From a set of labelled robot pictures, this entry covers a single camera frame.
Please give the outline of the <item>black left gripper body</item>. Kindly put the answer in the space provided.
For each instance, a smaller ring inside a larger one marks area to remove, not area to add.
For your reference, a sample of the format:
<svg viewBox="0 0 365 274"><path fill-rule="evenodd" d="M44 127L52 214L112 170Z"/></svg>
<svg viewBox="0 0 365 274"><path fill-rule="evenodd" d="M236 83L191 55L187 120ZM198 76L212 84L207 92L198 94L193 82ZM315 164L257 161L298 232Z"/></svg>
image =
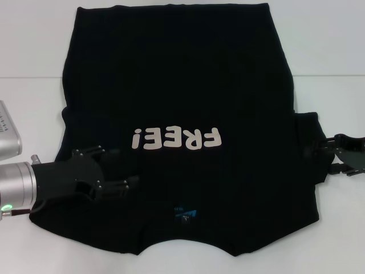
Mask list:
<svg viewBox="0 0 365 274"><path fill-rule="evenodd" d="M65 161L33 164L36 201L84 195L99 200L104 191L104 175L98 160L103 150L73 150Z"/></svg>

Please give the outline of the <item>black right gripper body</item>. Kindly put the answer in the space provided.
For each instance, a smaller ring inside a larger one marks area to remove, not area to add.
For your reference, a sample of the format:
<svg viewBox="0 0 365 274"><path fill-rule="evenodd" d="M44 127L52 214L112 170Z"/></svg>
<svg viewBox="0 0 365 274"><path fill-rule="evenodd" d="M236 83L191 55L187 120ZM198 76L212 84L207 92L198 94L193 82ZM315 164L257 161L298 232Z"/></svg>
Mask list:
<svg viewBox="0 0 365 274"><path fill-rule="evenodd" d="M364 143L335 142L335 154L344 163L355 170L364 169Z"/></svg>

